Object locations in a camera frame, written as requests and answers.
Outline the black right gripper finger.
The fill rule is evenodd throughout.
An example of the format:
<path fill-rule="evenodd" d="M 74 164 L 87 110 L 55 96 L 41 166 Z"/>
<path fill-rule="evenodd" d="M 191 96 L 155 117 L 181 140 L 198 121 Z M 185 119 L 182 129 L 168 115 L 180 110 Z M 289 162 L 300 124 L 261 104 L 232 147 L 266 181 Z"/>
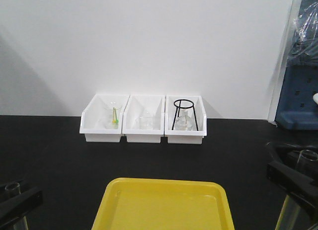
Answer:
<path fill-rule="evenodd" d="M 267 164 L 267 178 L 282 188 L 310 217 L 318 215 L 318 163 L 305 160 L 296 170 L 299 151 L 283 150 Z"/>

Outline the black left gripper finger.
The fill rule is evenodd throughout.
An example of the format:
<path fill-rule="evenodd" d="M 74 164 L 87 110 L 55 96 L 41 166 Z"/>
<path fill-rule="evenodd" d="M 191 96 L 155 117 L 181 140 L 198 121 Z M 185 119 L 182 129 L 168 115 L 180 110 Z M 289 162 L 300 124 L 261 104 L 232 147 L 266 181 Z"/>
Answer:
<path fill-rule="evenodd" d="M 0 185 L 0 228 L 28 230 L 27 214 L 43 203 L 42 190 L 26 181 Z"/>

